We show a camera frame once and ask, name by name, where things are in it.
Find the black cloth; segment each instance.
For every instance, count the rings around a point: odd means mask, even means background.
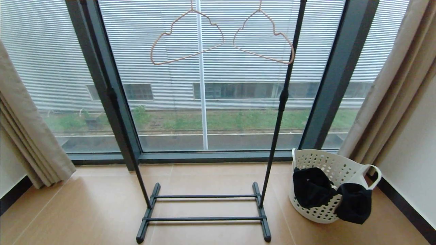
[[[338,190],[342,202],[336,208],[336,214],[341,220],[363,224],[371,214],[372,190],[355,183],[344,183]]]
[[[292,179],[295,197],[303,208],[327,205],[336,195],[328,177],[317,167],[302,170],[295,168]]]

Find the white wall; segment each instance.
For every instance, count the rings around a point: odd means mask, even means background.
[[[21,162],[26,161],[11,138],[0,127],[0,197],[26,176]]]
[[[377,163],[383,177],[436,228],[436,76]]]

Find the tile floor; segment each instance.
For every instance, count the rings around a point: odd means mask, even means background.
[[[141,166],[149,192],[160,194],[251,194],[262,189],[263,163],[221,163]],[[288,199],[289,163],[275,163],[265,209],[272,233],[270,244],[428,244],[406,217],[379,190],[363,225],[336,221],[313,223],[300,216]],[[49,188],[31,187],[0,217],[0,243],[136,244],[146,206],[136,175],[122,166],[78,167],[70,180]],[[253,201],[158,201],[153,217],[254,216]],[[256,222],[159,223],[151,225],[145,245],[268,244]]]

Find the perforated basket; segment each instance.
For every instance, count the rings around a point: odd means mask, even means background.
[[[296,150],[292,149],[292,169],[306,169],[311,167],[320,168],[334,183],[334,186],[339,187],[342,183],[357,183],[367,189],[374,189],[382,178],[382,173],[374,165],[363,165],[356,163],[346,157],[336,154],[324,152],[321,150]],[[364,179],[364,175],[370,167],[375,168],[378,173],[377,180],[368,186]],[[291,188],[289,199],[294,208],[305,218],[317,222],[328,224],[335,222],[338,217],[334,213],[336,207],[341,203],[342,195],[334,196],[327,205],[316,208],[303,208],[297,201],[294,194],[293,180],[291,179]]]

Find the glass pane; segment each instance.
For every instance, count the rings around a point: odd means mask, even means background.
[[[0,38],[68,153],[119,152],[63,0],[1,0]]]
[[[392,50],[408,3],[408,0],[380,0],[350,84],[324,142],[324,149],[338,149],[342,145]]]
[[[299,0],[264,1],[262,9],[277,31],[293,39]],[[271,147],[279,95],[287,65],[244,53],[232,46],[233,36],[258,2],[201,0],[201,10],[224,32],[226,44],[204,54],[204,81],[210,150],[267,150]],[[300,143],[313,99],[318,90],[344,7],[343,0],[308,1],[293,66],[290,96],[280,130],[278,149]],[[202,18],[203,46],[220,41]],[[235,43],[246,50],[288,60],[290,48],[272,35],[272,24],[255,14],[238,33]],[[200,98],[194,83],[194,98]]]
[[[100,0],[99,5],[143,150],[202,150],[201,102],[194,99],[193,85],[200,81],[198,56],[167,65],[150,61],[151,45],[190,8],[189,0]],[[197,17],[189,14],[157,43],[154,59],[196,52]]]

